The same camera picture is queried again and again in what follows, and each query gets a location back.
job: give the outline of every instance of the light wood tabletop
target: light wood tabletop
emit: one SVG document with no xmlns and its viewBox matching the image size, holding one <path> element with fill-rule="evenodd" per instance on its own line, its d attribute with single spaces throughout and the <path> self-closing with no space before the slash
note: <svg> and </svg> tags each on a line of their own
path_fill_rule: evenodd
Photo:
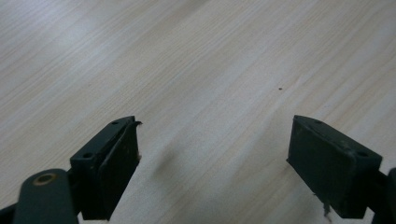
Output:
<svg viewBox="0 0 396 224">
<path fill-rule="evenodd" d="M 0 3 L 0 207 L 134 115 L 109 223 L 371 223 L 325 217 L 286 162 L 295 114 L 396 166 L 395 1 Z"/>
</svg>

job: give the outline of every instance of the wooden table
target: wooden table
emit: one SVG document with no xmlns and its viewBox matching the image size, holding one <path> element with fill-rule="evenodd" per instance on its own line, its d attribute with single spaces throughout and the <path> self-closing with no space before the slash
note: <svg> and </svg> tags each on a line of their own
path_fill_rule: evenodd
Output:
<svg viewBox="0 0 396 224">
<path fill-rule="evenodd" d="M 396 166 L 395 1 L 0 3 L 1 207 L 135 115 L 110 223 L 370 223 L 324 217 L 286 163 L 294 114 Z"/>
</svg>

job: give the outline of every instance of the wood grain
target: wood grain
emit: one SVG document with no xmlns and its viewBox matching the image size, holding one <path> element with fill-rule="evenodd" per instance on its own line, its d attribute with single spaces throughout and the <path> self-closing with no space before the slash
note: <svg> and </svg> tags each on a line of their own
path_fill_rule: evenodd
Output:
<svg viewBox="0 0 396 224">
<path fill-rule="evenodd" d="M 323 216 L 285 162 L 291 119 L 324 120 L 387 173 L 395 97 L 391 0 L 2 2 L 0 207 L 135 115 L 143 159 L 110 223 L 370 223 Z"/>
</svg>

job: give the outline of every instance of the black bracket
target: black bracket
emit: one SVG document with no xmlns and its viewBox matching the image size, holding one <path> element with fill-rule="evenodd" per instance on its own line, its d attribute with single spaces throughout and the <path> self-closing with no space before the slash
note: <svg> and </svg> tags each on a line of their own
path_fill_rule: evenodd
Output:
<svg viewBox="0 0 396 224">
<path fill-rule="evenodd" d="M 71 169 L 32 175 L 21 187 L 18 203 L 0 210 L 0 223 L 78 223 L 109 220 L 139 164 L 134 117 L 107 124 L 71 159 Z"/>
<path fill-rule="evenodd" d="M 375 212 L 373 223 L 395 223 L 396 169 L 378 171 L 382 157 L 322 121 L 295 116 L 289 164 L 324 203 L 342 218 L 363 218 Z"/>
</svg>

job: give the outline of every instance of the screw hole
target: screw hole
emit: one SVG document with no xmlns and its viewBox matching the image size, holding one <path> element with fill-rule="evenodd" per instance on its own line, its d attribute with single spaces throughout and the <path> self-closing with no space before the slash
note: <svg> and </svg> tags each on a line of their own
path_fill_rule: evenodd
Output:
<svg viewBox="0 0 396 224">
<path fill-rule="evenodd" d="M 365 152 L 358 152 L 358 155 L 361 156 L 361 157 L 368 157 L 369 156 Z"/>
<path fill-rule="evenodd" d="M 35 186 L 47 185 L 48 183 L 52 182 L 55 178 L 56 178 L 56 174 L 53 173 L 43 174 L 33 181 L 33 185 Z"/>
<path fill-rule="evenodd" d="M 82 155 L 82 158 L 88 159 L 91 158 L 93 156 L 93 154 L 91 152 L 85 153 L 84 155 Z"/>
</svg>

